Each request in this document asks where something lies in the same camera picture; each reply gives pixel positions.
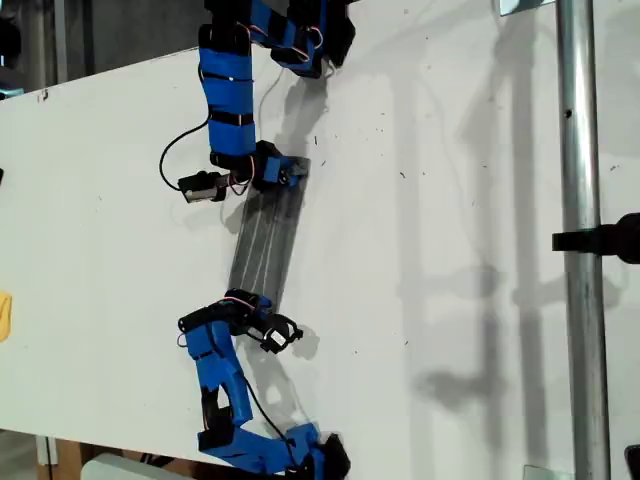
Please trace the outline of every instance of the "floor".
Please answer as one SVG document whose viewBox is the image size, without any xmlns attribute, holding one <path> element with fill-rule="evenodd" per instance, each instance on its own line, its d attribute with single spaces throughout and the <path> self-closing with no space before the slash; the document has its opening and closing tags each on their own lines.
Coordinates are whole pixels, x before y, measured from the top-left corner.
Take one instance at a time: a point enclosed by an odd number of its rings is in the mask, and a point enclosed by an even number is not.
<svg viewBox="0 0 640 480">
<path fill-rule="evenodd" d="M 36 441 L 31 435 L 0 432 L 0 478 L 36 480 Z"/>
<path fill-rule="evenodd" d="M 263 0 L 285 13 L 289 0 Z M 0 16 L 22 34 L 22 53 L 0 67 L 0 88 L 25 91 L 106 72 L 195 47 L 200 25 L 210 21 L 204 0 L 0 0 Z M 56 29 L 63 5 L 66 28 Z M 66 44 L 67 71 L 58 69 L 56 41 Z"/>
</svg>

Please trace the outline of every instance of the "white table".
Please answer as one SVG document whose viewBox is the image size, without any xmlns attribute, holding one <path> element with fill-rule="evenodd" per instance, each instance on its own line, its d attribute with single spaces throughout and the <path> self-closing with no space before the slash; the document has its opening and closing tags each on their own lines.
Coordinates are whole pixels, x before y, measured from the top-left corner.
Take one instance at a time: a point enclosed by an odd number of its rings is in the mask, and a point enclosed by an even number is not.
<svg viewBox="0 0 640 480">
<path fill-rule="evenodd" d="M 640 0 L 596 6 L 612 222 L 638 208 Z M 340 432 L 353 479 L 571 470 L 554 8 L 351 11 L 357 39 L 326 97 L 289 72 L 274 86 L 280 68 L 256 49 L 259 138 L 313 162 L 281 310 L 319 338 L 315 353 L 250 352 L 267 409 Z M 212 460 L 176 322 L 224 293 L 240 204 L 187 205 L 157 173 L 206 114 L 196 63 L 185 52 L 0 103 L 0 289 L 14 295 L 0 428 Z M 206 132 L 189 137 L 167 174 L 208 168 L 208 152 Z M 640 272 L 607 259 L 605 277 L 624 479 L 640 442 Z"/>
</svg>

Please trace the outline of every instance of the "yellow object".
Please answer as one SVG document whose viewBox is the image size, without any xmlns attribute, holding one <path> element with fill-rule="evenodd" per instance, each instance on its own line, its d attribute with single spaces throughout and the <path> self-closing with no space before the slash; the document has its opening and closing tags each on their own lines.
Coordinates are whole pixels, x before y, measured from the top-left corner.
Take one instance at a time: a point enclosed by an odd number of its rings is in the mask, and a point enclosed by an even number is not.
<svg viewBox="0 0 640 480">
<path fill-rule="evenodd" d="M 0 342 L 11 333 L 11 295 L 0 292 Z"/>
</svg>

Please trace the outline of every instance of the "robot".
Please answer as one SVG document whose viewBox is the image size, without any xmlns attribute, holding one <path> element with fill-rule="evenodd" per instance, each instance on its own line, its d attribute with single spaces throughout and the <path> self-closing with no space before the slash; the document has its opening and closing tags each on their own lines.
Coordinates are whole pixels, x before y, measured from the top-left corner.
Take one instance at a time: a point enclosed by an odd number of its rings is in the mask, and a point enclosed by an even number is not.
<svg viewBox="0 0 640 480">
<path fill-rule="evenodd" d="M 229 189 L 241 195 L 249 185 L 261 195 L 295 188 L 307 173 L 304 163 L 282 155 L 272 143 L 256 143 L 251 44 L 271 49 L 271 58 L 298 76 L 320 78 L 323 59 L 340 67 L 355 37 L 347 11 L 352 1 L 291 0 L 283 16 L 259 0 L 205 0 L 212 22 L 199 32 L 198 74 L 209 114 L 205 123 L 163 152 L 160 174 L 165 183 L 189 203 L 220 202 Z M 205 126 L 211 163 L 229 173 L 201 171 L 172 185 L 162 170 L 167 150 Z M 274 312 L 273 303 L 259 293 L 232 288 L 220 301 L 179 320 L 201 389 L 204 430 L 198 434 L 199 450 L 252 473 L 341 480 L 351 464 L 338 436 L 321 443 L 311 423 L 282 433 L 262 410 L 236 356 L 233 336 L 247 335 L 273 354 L 303 337 L 295 322 Z M 226 407 L 219 406 L 221 388 L 229 399 Z M 249 394 L 280 438 L 243 430 L 253 418 Z"/>
</svg>

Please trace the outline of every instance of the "metal pole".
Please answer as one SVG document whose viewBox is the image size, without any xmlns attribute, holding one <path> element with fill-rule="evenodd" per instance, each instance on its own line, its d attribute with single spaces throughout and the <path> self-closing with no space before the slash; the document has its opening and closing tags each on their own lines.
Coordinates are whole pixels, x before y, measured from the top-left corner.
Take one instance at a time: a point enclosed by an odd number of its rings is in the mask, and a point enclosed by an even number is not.
<svg viewBox="0 0 640 480">
<path fill-rule="evenodd" d="M 593 0 L 557 0 L 565 231 L 600 224 Z M 609 480 L 602 260 L 566 253 L 576 480 Z"/>
</svg>

